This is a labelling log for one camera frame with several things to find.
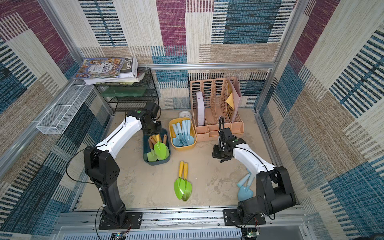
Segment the green shovel wooden handle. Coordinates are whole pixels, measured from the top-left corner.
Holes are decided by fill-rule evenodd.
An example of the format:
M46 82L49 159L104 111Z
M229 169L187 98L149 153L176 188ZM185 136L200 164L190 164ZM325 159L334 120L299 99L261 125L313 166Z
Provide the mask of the green shovel wooden handle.
M156 155L155 150L154 150L154 144L152 142L152 138L148 139L148 143L149 143L149 147L150 147L150 151L147 153L148 162L150 162L150 163L156 162L158 160L158 158L157 158L157 155Z
M165 159L167 159L170 156L170 149L167 145L167 141L168 141L168 136L166 134L164 134L163 143L166 145L166 157L165 157Z

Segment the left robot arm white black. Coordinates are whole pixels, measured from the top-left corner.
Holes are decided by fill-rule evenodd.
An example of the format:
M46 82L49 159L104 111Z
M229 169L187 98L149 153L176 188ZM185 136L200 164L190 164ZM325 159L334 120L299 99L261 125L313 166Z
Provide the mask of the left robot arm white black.
M120 168L115 157L135 133L143 131L144 135L149 136L161 133L160 113L158 104L147 102L143 109L128 112L120 125L104 140L84 150L85 173L98 188L104 217L116 227L127 225L128 218L118 189Z

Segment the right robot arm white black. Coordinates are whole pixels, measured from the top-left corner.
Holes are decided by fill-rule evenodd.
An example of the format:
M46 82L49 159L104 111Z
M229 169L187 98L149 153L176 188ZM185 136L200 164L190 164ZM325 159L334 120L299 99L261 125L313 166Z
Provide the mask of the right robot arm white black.
M253 221L257 215L274 215L297 204L288 170L262 159L229 128L219 130L219 143L214 145L212 157L220 162L234 158L256 179L257 195L238 202L237 214L242 225Z

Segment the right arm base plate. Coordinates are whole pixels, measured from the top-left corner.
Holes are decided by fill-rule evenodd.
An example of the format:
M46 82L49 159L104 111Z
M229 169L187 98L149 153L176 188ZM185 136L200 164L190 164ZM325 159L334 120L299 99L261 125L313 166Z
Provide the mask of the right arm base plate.
M266 224L264 214L244 214L238 209L224 209L223 210L224 222L226 226L244 227L247 225Z

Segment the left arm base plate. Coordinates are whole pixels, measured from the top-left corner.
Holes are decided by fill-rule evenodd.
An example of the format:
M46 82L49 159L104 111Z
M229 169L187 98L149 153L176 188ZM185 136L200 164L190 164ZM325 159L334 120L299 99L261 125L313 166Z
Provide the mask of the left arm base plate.
M126 212L115 217L110 217L105 211L102 211L98 230L128 230L139 229L141 227L142 212Z

